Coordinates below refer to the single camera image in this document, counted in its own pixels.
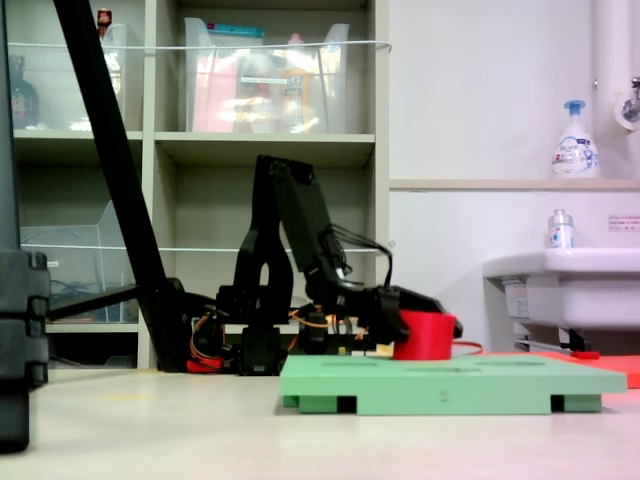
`floor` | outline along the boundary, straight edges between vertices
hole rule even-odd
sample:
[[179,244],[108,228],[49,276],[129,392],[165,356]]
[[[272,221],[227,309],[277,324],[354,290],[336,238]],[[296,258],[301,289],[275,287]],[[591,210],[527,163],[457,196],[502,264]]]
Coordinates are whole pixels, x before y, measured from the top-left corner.
[[55,371],[2,480],[640,478],[640,390],[602,414],[305,416],[277,378]]

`white shelving unit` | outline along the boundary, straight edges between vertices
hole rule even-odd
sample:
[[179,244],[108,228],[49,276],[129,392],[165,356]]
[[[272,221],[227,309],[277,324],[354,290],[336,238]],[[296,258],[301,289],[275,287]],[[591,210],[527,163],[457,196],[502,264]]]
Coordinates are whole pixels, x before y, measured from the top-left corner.
[[[53,4],[9,0],[10,42],[61,44]],[[331,25],[348,23],[350,40],[388,41],[388,0],[105,0],[114,23],[130,24],[144,45],[185,43],[184,18],[259,26],[265,44],[286,43],[301,33],[322,41]],[[336,223],[388,243],[387,48],[348,47],[345,134],[243,135],[185,131],[185,52],[152,50],[144,55],[142,122],[129,139],[140,165],[141,184],[160,247],[237,249],[247,232],[257,155],[309,162],[316,167]],[[109,195],[90,132],[16,131],[21,222],[30,225],[88,223]],[[189,291],[215,296],[233,280],[234,252],[161,253],[168,276]],[[386,261],[373,253],[349,253],[354,279],[381,282]],[[296,273],[294,304],[304,298]],[[238,327],[229,327],[239,332]],[[50,325],[50,333],[138,332],[138,366],[153,367],[153,349],[143,323]],[[296,326],[282,327],[295,333]]]

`faucet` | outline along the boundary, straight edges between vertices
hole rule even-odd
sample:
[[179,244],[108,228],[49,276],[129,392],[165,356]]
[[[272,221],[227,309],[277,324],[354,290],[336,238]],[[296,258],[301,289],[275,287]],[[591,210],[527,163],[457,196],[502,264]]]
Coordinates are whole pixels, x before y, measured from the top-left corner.
[[635,98],[624,102],[622,107],[622,116],[628,122],[640,121],[640,77],[633,77],[631,79],[631,86]]

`small bottle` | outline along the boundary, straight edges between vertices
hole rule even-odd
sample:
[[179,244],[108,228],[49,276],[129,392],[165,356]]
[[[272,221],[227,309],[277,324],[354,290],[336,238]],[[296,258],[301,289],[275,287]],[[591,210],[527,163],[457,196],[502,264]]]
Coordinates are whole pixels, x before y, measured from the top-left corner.
[[107,30],[111,26],[111,22],[113,21],[113,14],[111,10],[108,8],[101,8],[98,10],[98,19],[96,23],[98,24],[98,35],[100,36],[100,43],[104,39],[104,36],[107,34]]
[[9,55],[9,82],[13,128],[35,127],[40,121],[38,94],[24,79],[23,56]]
[[549,217],[549,248],[574,248],[573,217],[563,209]]

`label on wall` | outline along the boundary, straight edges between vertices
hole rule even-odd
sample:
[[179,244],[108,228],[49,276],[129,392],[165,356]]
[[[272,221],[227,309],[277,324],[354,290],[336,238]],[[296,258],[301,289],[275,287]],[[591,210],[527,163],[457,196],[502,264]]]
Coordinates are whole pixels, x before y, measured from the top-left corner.
[[610,232],[640,232],[640,215],[609,215]]

